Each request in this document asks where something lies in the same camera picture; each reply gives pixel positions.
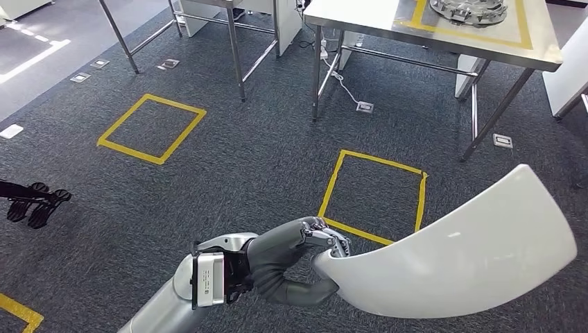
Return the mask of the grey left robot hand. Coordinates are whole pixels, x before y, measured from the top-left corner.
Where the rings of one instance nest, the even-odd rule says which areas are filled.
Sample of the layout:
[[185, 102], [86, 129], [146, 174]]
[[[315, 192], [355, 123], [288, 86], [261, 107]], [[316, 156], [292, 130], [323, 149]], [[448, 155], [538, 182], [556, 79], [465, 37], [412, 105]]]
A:
[[284, 277], [313, 246], [329, 248], [336, 257], [349, 256], [349, 239], [318, 216], [289, 221], [254, 238], [246, 254], [257, 293], [268, 302], [297, 307], [321, 305], [334, 295], [339, 286], [331, 278], [309, 284]]

